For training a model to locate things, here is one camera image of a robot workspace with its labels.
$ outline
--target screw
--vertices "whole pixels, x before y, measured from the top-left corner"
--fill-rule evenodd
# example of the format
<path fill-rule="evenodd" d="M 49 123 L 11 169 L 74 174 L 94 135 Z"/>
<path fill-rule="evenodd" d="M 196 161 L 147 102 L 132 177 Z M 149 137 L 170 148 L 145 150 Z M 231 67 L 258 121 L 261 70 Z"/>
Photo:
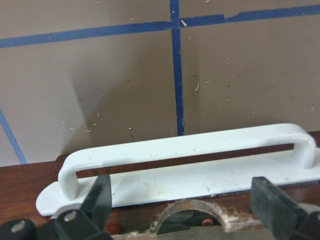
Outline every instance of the screw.
<path fill-rule="evenodd" d="M 214 225 L 214 222 L 210 218 L 206 218 L 202 220 L 202 226 L 211 227 Z"/>
<path fill-rule="evenodd" d="M 24 229 L 25 225 L 26 225 L 26 222 L 22 220 L 11 227 L 11 232 L 14 234 L 16 232 L 19 232 L 22 229 Z"/>
<path fill-rule="evenodd" d="M 69 212 L 68 214 L 66 214 L 64 216 L 64 220 L 66 222 L 70 222 L 70 221 L 74 220 L 76 218 L 76 216 L 77 216 L 77 212 L 75 210 L 73 210 L 72 212 Z"/>

